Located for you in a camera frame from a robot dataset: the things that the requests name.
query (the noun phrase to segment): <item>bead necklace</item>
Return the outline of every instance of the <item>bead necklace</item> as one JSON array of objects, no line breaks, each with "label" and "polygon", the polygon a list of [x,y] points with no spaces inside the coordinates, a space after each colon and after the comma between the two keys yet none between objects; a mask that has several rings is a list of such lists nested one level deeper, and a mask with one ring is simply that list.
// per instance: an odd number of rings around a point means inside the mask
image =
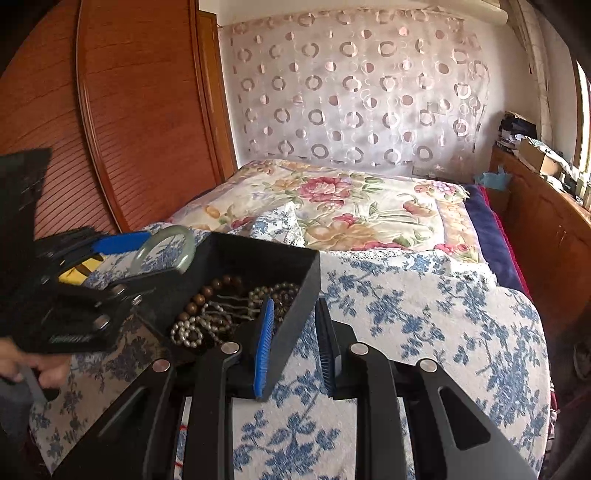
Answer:
[{"label": "bead necklace", "polygon": [[202,287],[200,293],[191,297],[170,329],[172,342],[192,349],[201,347],[206,338],[211,338],[215,345],[226,342],[231,339],[237,325],[257,318],[266,296],[274,301],[275,332],[300,289],[296,284],[283,282],[273,287],[257,287],[246,297],[217,293],[232,287],[240,293],[243,290],[242,279],[224,275],[221,280],[215,278],[211,285]]}]

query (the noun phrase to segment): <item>sheer curtain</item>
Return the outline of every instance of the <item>sheer curtain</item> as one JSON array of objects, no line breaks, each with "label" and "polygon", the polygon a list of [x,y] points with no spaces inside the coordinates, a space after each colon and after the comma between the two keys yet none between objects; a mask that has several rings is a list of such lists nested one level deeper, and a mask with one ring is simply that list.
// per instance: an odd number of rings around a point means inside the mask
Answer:
[{"label": "sheer curtain", "polygon": [[469,181],[489,70],[439,12],[277,15],[220,35],[237,154]]}]

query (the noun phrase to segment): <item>finger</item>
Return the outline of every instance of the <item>finger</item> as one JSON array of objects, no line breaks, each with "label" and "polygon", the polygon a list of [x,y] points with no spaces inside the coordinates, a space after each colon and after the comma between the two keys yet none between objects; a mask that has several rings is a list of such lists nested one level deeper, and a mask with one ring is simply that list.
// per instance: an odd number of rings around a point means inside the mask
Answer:
[{"label": "finger", "polygon": [[41,372],[64,365],[69,369],[71,361],[71,355],[27,355],[27,365]]},{"label": "finger", "polygon": [[10,338],[0,338],[0,359],[11,360],[18,364],[24,363],[25,353]]},{"label": "finger", "polygon": [[12,360],[0,360],[0,377],[7,378],[13,382],[22,381],[18,363]]},{"label": "finger", "polygon": [[41,372],[39,384],[41,388],[60,388],[66,383],[70,373],[70,363],[62,364],[59,367],[50,368]]}]

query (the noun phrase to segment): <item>window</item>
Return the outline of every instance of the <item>window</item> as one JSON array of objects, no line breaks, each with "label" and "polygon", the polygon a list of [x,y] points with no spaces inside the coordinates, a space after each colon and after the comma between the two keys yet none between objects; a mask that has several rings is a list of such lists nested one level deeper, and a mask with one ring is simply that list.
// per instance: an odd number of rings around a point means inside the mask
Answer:
[{"label": "window", "polygon": [[591,171],[591,85],[585,72],[574,62],[574,79],[577,84],[578,131],[577,147],[574,153],[574,166],[579,170]]}]

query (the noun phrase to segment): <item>floral bedspread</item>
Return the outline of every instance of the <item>floral bedspread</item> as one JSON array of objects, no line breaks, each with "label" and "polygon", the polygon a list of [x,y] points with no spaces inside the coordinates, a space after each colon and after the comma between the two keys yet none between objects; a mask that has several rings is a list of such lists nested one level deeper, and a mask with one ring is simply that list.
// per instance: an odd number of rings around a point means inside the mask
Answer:
[{"label": "floral bedspread", "polygon": [[297,206],[305,246],[324,251],[441,249],[484,262],[459,185],[380,177],[287,160],[253,161],[175,213],[171,223],[228,232],[286,202]]},{"label": "floral bedspread", "polygon": [[[291,207],[256,219],[249,233],[303,243]],[[209,233],[194,234],[200,242]],[[144,264],[144,271],[170,266],[180,252],[179,243],[176,239],[163,242]],[[104,288],[124,277],[131,258],[132,254],[111,255],[87,284]],[[548,427],[550,377],[540,318],[524,295],[477,274],[453,271],[449,257],[441,251],[322,252],[321,270],[322,295],[334,320],[351,324],[360,341],[391,359],[411,364],[423,357],[436,359],[539,471]],[[60,397],[36,407],[31,415],[31,430],[51,470],[160,355],[156,338],[131,319],[124,325],[116,352],[76,357]],[[235,477],[352,479],[355,432],[355,403],[333,402],[325,394],[311,317],[269,401],[234,401]],[[410,457],[407,432],[405,445]],[[183,453],[181,441],[178,465]],[[408,465],[408,477],[413,478],[412,463]],[[177,469],[175,477],[180,475]]]}]

